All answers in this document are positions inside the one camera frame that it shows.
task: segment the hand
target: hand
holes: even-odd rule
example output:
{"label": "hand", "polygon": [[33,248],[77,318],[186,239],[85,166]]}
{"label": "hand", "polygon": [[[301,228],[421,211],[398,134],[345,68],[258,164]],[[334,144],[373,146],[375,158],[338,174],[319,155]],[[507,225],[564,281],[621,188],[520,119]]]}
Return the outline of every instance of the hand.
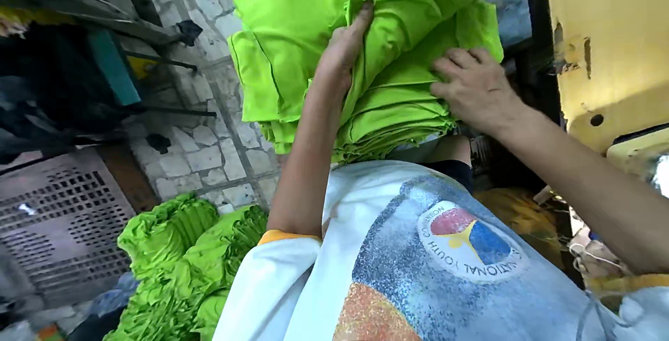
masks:
{"label": "hand", "polygon": [[366,1],[350,26],[335,29],[321,60],[318,61],[315,80],[330,83],[341,95],[351,88],[351,69],[363,46],[364,32],[374,17],[374,4]]}
{"label": "hand", "polygon": [[493,137],[513,129],[531,110],[506,80],[504,69],[484,48],[451,48],[433,68],[450,79],[432,83],[431,93],[448,101],[451,112],[477,130]]}

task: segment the white t-shirt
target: white t-shirt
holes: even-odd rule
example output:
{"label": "white t-shirt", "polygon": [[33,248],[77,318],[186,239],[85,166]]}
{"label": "white t-shirt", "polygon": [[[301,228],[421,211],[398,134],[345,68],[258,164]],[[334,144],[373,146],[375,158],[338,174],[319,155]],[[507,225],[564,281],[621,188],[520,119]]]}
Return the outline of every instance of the white t-shirt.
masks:
{"label": "white t-shirt", "polygon": [[657,326],[669,324],[667,287],[627,295],[618,318],[423,166],[333,170],[328,219],[322,243],[285,234],[247,254],[214,341],[572,341],[579,328],[583,340],[605,340],[605,327],[619,340],[669,340]]}

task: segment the yellow machine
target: yellow machine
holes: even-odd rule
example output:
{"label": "yellow machine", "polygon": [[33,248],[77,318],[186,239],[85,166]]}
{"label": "yellow machine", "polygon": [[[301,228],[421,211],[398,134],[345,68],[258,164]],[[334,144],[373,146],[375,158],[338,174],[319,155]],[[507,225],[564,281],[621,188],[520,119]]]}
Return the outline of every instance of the yellow machine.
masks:
{"label": "yellow machine", "polygon": [[567,132],[648,179],[649,165],[669,152],[666,0],[549,3],[556,57],[567,63],[558,74]]}

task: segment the orange glitter print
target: orange glitter print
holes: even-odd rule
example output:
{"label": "orange glitter print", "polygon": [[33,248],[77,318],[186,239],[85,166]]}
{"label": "orange glitter print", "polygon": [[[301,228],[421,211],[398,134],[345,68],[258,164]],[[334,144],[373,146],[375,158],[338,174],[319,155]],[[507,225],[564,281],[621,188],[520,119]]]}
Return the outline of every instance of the orange glitter print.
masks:
{"label": "orange glitter print", "polygon": [[348,287],[333,340],[420,340],[404,315],[371,287]]}

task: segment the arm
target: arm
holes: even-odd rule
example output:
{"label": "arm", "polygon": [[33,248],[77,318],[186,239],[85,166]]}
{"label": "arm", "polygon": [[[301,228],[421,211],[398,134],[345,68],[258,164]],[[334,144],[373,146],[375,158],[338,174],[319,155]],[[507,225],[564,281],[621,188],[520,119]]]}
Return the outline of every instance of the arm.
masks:
{"label": "arm", "polygon": [[485,50],[450,50],[434,67],[451,82],[432,93],[537,173],[618,257],[638,273],[669,271],[669,199],[524,105]]}
{"label": "arm", "polygon": [[272,199],[268,230],[321,237],[332,147],[344,97],[351,87],[351,69],[372,15],[372,4],[366,2],[348,28],[334,31],[318,62],[292,151]]}

